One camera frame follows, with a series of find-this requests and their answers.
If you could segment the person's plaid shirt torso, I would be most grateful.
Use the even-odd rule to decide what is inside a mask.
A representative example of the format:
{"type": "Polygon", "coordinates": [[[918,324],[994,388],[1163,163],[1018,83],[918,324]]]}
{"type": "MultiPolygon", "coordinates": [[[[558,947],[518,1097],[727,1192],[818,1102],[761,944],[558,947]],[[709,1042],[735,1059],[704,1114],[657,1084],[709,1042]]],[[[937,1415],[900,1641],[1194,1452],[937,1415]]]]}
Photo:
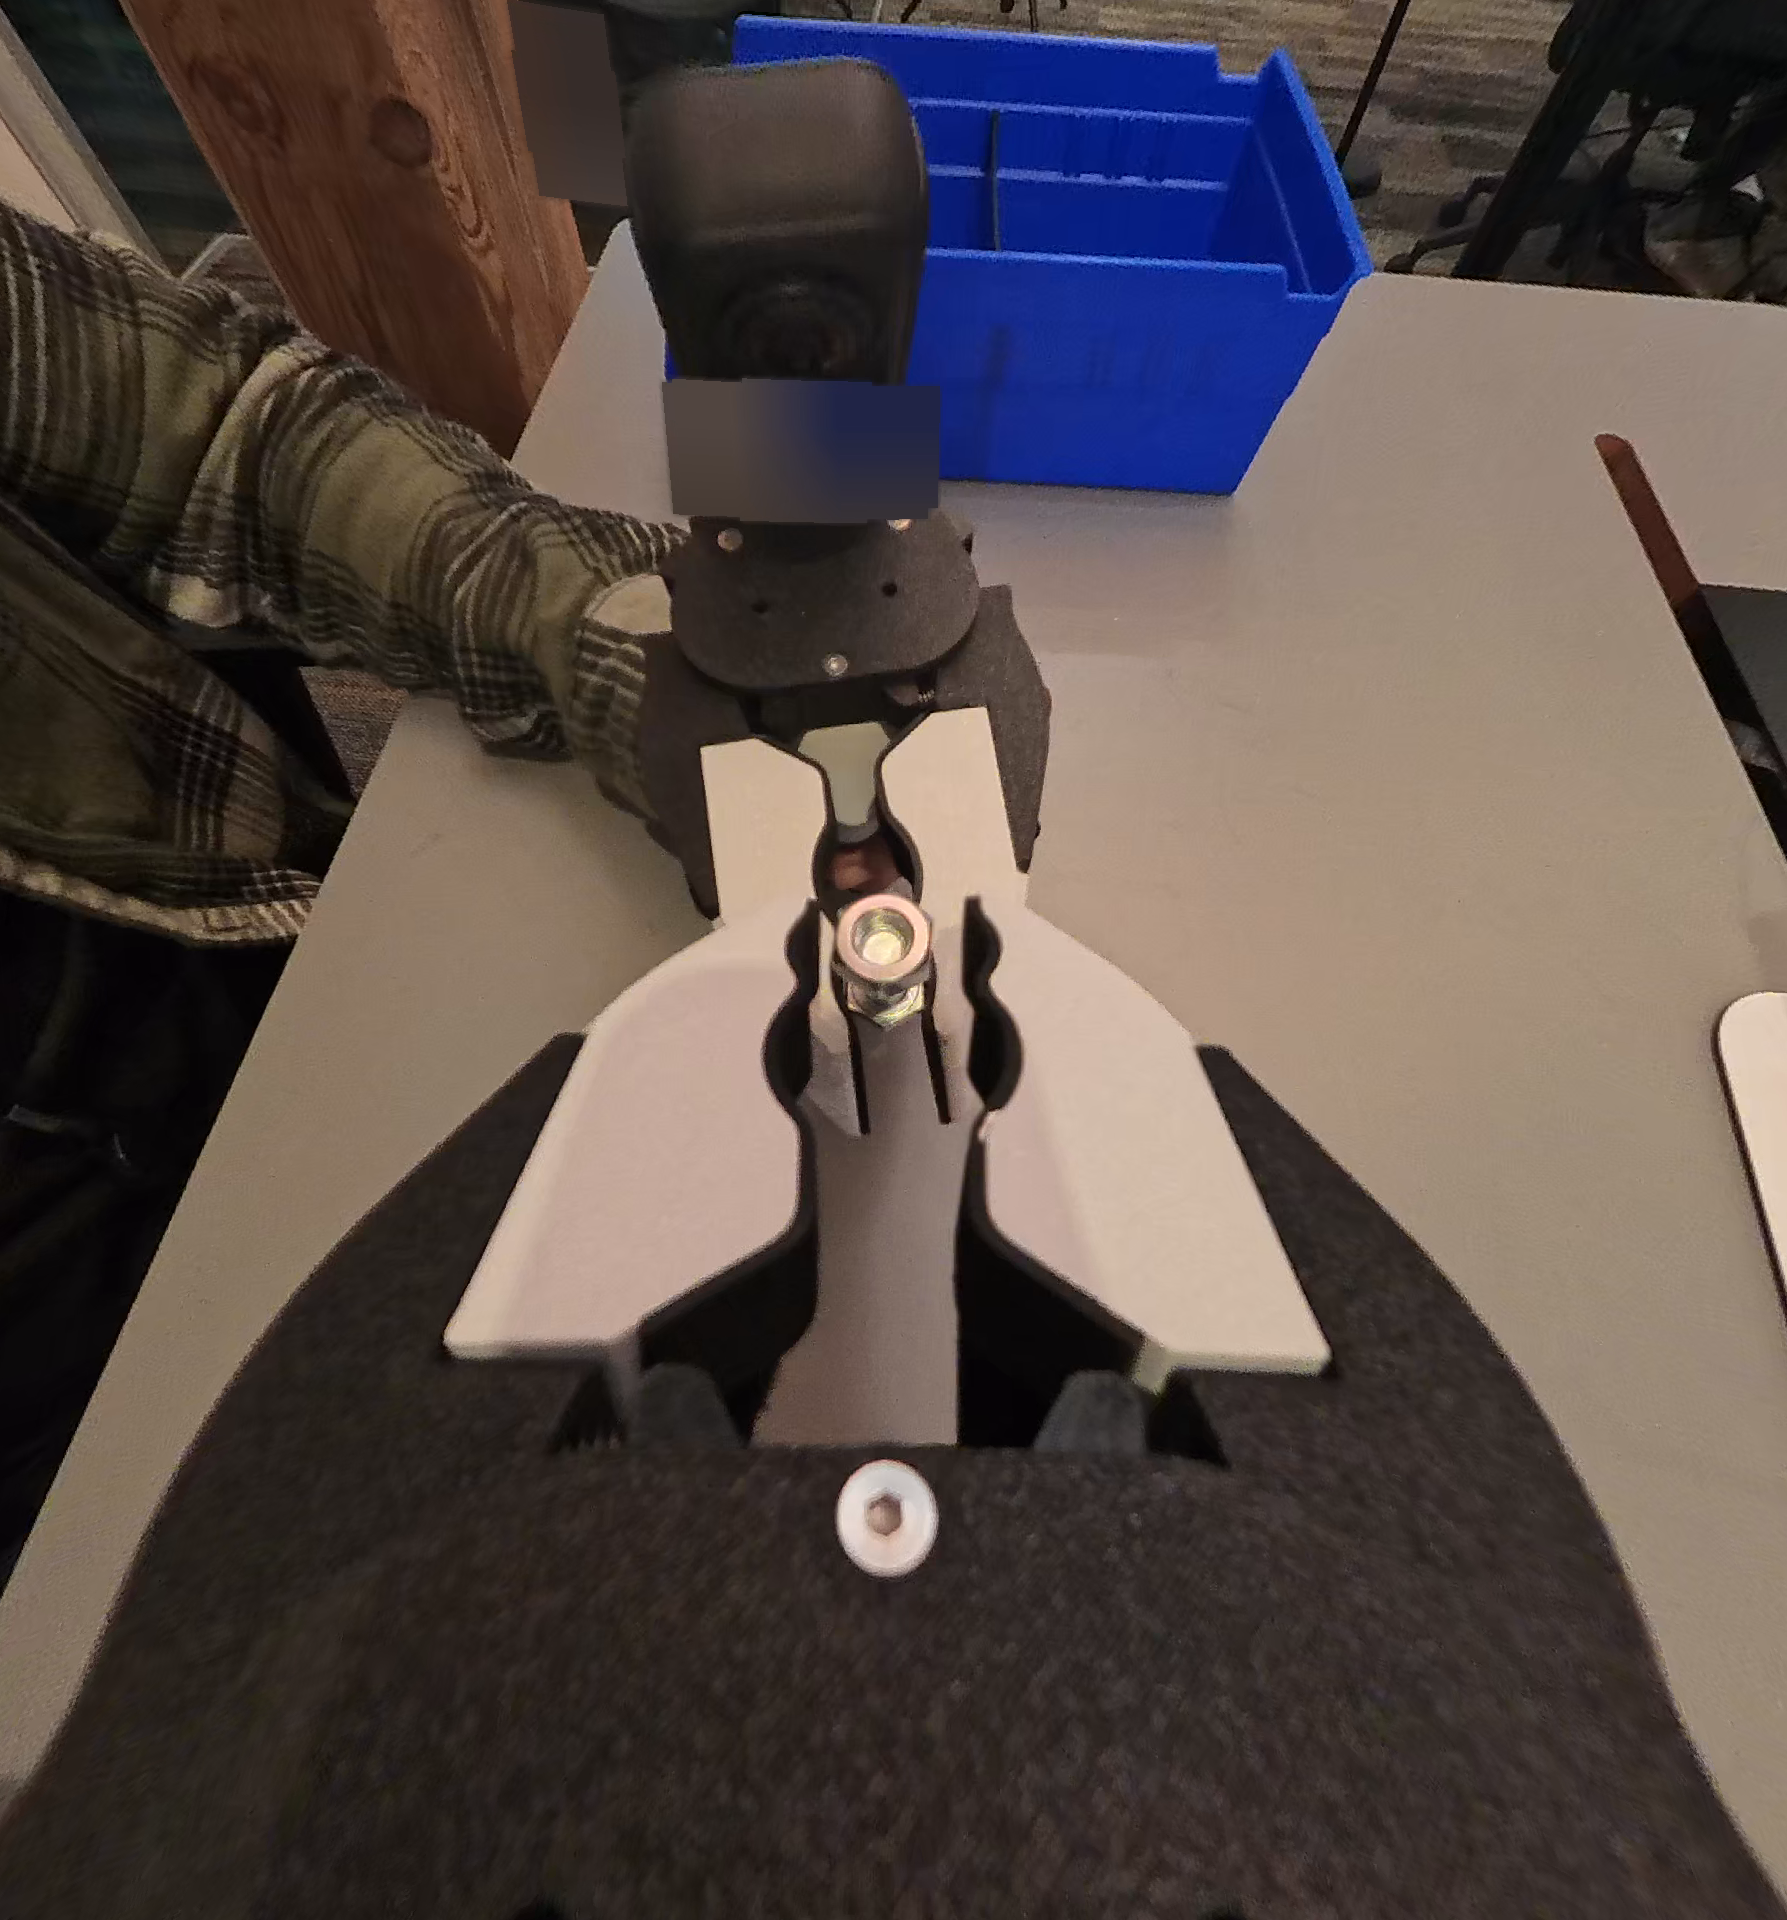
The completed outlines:
{"type": "MultiPolygon", "coordinates": [[[[93,266],[0,199],[0,296],[93,266]]],[[[303,676],[192,651],[0,449],[0,1596],[352,791],[303,676]]]]}

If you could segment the blue plastic bin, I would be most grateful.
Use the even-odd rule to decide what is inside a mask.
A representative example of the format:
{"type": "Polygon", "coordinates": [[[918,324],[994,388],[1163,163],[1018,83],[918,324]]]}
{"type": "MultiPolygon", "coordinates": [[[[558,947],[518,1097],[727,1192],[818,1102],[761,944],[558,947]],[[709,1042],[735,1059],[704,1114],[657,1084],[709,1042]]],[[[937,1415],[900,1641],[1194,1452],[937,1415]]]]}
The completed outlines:
{"type": "Polygon", "coordinates": [[[1288,54],[737,18],[739,66],[819,57],[885,70],[925,146],[943,478],[1233,493],[1372,273],[1288,54]]]}

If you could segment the person's left forearm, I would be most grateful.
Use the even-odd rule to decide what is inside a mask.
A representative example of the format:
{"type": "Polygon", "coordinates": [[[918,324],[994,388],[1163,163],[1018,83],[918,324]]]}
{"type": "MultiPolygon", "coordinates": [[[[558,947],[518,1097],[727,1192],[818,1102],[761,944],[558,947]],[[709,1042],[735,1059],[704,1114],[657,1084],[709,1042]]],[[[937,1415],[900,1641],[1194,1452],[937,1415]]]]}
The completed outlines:
{"type": "Polygon", "coordinates": [[[526,486],[471,429],[300,334],[215,381],[151,581],[189,627],[446,693],[495,755],[580,758],[640,812],[671,522],[526,486]]]}

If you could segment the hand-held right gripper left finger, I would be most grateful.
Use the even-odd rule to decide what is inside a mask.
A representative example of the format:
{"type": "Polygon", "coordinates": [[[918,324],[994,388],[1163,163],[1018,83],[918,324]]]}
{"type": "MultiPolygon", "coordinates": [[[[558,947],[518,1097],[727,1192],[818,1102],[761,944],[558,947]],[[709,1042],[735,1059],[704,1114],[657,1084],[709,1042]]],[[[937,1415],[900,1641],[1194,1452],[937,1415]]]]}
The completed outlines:
{"type": "Polygon", "coordinates": [[[618,1404],[661,1365],[752,1437],[818,1296],[800,1095],[822,917],[769,899],[681,949],[580,1036],[444,1343],[593,1360],[618,1404]]]}

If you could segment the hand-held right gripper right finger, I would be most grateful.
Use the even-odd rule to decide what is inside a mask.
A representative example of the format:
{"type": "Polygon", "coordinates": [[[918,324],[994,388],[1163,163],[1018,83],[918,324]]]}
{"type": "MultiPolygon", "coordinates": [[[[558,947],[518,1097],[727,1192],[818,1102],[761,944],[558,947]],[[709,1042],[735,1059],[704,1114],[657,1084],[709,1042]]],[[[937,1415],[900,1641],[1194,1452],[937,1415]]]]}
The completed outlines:
{"type": "Polygon", "coordinates": [[[1029,1449],[1077,1377],[1319,1379],[1331,1348],[1189,1029],[1025,903],[965,899],[976,1119],[954,1228],[955,1437],[1029,1449]]]}

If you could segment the wooden pillar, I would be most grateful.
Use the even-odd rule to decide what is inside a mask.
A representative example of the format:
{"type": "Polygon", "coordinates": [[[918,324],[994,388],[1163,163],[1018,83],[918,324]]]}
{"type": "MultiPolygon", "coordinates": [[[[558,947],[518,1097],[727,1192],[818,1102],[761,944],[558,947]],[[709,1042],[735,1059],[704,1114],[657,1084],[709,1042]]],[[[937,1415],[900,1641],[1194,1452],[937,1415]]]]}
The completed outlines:
{"type": "Polygon", "coordinates": [[[505,2],[127,2],[304,327],[511,455],[587,295],[505,2]]]}

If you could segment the steel hex bolt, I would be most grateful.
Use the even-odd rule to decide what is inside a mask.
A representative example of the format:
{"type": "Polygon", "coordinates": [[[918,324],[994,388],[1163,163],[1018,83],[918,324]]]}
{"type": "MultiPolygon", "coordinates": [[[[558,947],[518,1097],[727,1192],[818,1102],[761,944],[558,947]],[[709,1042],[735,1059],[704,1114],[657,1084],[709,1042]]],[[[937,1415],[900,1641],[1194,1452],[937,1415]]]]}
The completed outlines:
{"type": "Polygon", "coordinates": [[[904,990],[935,978],[933,925],[925,907],[897,892],[854,899],[833,925],[832,974],[904,990]]]}

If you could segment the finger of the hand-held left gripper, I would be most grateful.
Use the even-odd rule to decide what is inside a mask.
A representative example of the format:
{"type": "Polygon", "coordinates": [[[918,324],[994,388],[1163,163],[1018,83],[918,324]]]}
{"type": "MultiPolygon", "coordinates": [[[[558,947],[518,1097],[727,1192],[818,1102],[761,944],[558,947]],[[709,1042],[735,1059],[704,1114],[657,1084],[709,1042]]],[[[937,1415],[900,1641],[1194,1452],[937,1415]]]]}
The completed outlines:
{"type": "MultiPolygon", "coordinates": [[[[878,832],[874,734],[805,734],[808,755],[761,739],[701,748],[721,919],[769,902],[818,899],[818,854],[878,832]]],[[[808,1001],[812,1066],[803,1102],[840,1136],[863,1133],[853,1031],[832,990],[835,911],[819,902],[818,990],[808,1001]]]]}
{"type": "Polygon", "coordinates": [[[945,1123],[978,1108],[968,1071],[974,1014],[962,972],[968,899],[992,917],[1025,905],[994,734],[987,708],[935,711],[887,748],[878,796],[906,848],[918,858],[918,905],[929,914],[933,949],[931,1032],[945,1123]]]}

